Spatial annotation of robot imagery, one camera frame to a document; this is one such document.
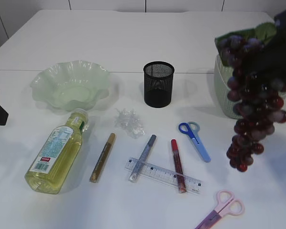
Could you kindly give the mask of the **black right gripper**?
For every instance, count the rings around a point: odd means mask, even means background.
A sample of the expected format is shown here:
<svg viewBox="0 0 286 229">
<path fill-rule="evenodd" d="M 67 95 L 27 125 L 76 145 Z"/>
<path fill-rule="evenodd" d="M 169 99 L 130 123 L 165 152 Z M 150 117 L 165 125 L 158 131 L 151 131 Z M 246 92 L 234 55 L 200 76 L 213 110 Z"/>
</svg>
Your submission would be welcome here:
<svg viewBox="0 0 286 229">
<path fill-rule="evenodd" d="M 286 77 L 286 10 L 274 17 L 276 35 L 264 48 L 243 62 L 244 73 L 275 70 Z"/>
</svg>

